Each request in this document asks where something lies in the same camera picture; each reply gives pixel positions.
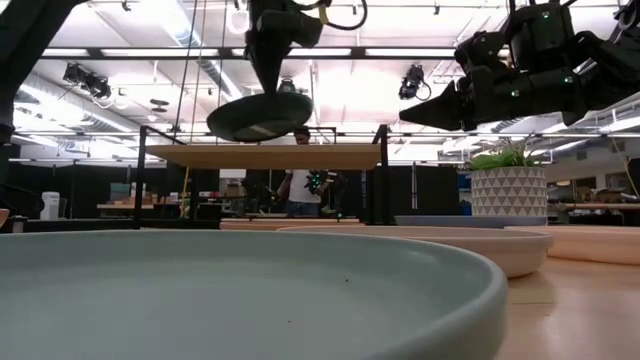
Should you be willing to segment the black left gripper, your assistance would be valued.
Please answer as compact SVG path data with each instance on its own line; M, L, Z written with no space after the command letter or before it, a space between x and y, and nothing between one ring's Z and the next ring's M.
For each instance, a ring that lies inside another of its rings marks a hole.
M324 25L318 18L304 14L293 0L247 0L247 6L247 49L258 45L289 47L292 43L303 48L312 48L320 40ZM289 53L290 48L286 48L276 57L277 88L282 78L292 78L281 74L282 64ZM251 50L248 59L264 92L272 93L274 64L271 58L261 51Z

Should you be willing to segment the blue-grey plate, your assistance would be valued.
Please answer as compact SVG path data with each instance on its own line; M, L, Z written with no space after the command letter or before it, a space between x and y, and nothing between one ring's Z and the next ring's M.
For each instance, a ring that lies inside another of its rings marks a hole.
M512 226L546 226L548 220L537 216L398 215L395 222L398 226L502 229Z

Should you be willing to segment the large pale green plate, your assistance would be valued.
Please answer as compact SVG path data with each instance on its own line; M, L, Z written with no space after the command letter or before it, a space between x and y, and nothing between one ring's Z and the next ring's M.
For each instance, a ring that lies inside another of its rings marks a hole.
M493 360L503 272L319 233L0 235L0 360Z

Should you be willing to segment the black ceiling truss beam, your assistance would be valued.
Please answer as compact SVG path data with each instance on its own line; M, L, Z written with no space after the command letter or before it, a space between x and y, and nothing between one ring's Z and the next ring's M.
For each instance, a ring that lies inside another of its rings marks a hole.
M291 59L401 59L454 60L454 47L293 47L285 55ZM43 60L242 60L243 47L51 47L44 50Z

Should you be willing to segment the black table frame rail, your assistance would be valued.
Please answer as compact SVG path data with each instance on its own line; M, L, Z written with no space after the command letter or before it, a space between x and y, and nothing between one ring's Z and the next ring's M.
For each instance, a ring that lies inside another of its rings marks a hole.
M152 229L214 229L220 228L220 220L189 219L65 219L55 221L30 220L23 226L24 233L77 232L98 230Z

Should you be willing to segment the background wooden table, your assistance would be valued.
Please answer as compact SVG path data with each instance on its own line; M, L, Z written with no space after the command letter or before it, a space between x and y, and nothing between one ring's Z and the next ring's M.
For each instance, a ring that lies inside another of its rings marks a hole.
M150 211L154 209L160 209L162 206L167 204L142 204L142 211ZM97 204L96 209L104 212L104 211L134 211L136 209L135 204Z

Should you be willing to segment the white triangle-pattern planter pot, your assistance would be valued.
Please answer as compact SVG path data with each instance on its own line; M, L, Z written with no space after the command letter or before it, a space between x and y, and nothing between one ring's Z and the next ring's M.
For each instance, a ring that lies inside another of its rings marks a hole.
M542 167L473 171L471 196L473 216L547 218L547 182Z

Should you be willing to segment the dark green plate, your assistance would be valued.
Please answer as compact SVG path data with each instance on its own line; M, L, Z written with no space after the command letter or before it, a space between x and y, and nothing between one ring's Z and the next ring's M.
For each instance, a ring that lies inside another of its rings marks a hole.
M295 92L262 93L242 97L207 117L210 132L231 142L256 143L282 137L304 126L313 101Z

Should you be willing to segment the green plant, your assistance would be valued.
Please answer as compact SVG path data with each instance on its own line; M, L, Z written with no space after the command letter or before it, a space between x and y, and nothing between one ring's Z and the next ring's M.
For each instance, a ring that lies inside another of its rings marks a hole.
M531 150L527 149L531 138L531 134L526 137L502 138L488 153L472 157L467 162L467 168L480 171L505 167L532 167L535 161L531 158Z

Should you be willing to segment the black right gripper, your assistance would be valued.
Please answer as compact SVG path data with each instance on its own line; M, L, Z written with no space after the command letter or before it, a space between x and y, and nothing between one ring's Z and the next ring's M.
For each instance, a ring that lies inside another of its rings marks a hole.
M399 118L447 131L473 130L481 123L553 112L572 123L587 112L577 56L569 43L570 65L541 72L518 70L503 32L478 32L455 50L465 76L443 92L399 113Z

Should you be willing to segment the yellow pole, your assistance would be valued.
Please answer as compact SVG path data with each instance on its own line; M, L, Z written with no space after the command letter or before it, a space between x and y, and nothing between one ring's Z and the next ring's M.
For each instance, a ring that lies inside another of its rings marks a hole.
M186 212L187 212L187 208L188 208L188 204L187 204L187 188L188 188L188 184L189 184L189 177L190 177L190 168L186 167L185 168L184 178L183 178L183 186L182 186L182 191L181 191L180 205L179 205L180 217L181 218L185 217Z

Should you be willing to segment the cream plate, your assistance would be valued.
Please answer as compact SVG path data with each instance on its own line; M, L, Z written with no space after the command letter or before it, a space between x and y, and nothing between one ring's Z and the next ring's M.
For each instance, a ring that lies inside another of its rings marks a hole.
M432 226L300 226L280 232L369 235L421 240L463 248L496 263L508 278L536 272L546 261L552 236L534 231Z

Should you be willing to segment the person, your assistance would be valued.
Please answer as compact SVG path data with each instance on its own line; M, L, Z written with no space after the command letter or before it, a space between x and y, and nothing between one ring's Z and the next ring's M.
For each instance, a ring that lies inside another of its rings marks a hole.
M317 217L328 182L317 186L314 190L307 187L310 171L307 169L287 169L284 180L276 194L279 198L287 197L285 212L288 217Z

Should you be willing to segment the wooden shelf with black frame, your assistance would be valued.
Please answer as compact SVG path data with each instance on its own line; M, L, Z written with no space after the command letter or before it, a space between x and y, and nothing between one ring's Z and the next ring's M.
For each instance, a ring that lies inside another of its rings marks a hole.
M191 182L189 217L170 221L168 228L204 229L207 220L197 218L199 206L199 170L278 170L278 169L329 169L369 171L380 165L382 180L389 181L388 127L382 125L371 144L329 145L189 145L175 136L157 129L143 126L139 129L137 157L136 195L133 227L140 229L150 225L151 220L142 217L142 184L146 156L185 167L186 179Z

